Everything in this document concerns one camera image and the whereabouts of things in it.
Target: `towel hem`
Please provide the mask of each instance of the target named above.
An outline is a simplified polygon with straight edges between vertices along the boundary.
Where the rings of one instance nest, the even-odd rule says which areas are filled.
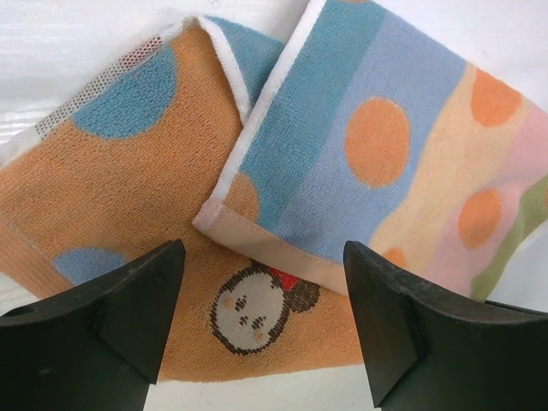
[[[289,275],[348,295],[344,268],[289,245],[230,210],[220,199],[209,199],[193,225],[215,242]]]

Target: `cartoon character face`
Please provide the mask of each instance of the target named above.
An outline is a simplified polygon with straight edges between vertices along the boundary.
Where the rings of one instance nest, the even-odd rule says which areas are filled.
[[[217,293],[211,308],[213,335],[234,354],[262,351],[282,334],[290,311],[306,311],[318,301],[318,285],[307,283],[304,289],[315,292],[295,295],[298,283],[305,282],[253,262]],[[303,303],[303,296],[311,298]]]

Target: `folded towel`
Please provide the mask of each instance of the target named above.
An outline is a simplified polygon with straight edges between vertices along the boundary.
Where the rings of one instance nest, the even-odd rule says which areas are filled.
[[[370,1],[312,0],[285,46],[186,21],[0,150],[0,271],[44,297],[182,238],[163,378],[354,364],[344,242],[485,299],[548,218],[547,134]]]
[[[548,116],[370,1],[312,0],[194,220],[346,294],[343,247],[484,300],[548,218]]]
[[[46,297],[181,238],[162,378],[362,362],[348,299],[192,226],[283,48],[227,21],[198,23],[121,58],[3,151],[0,271]]]

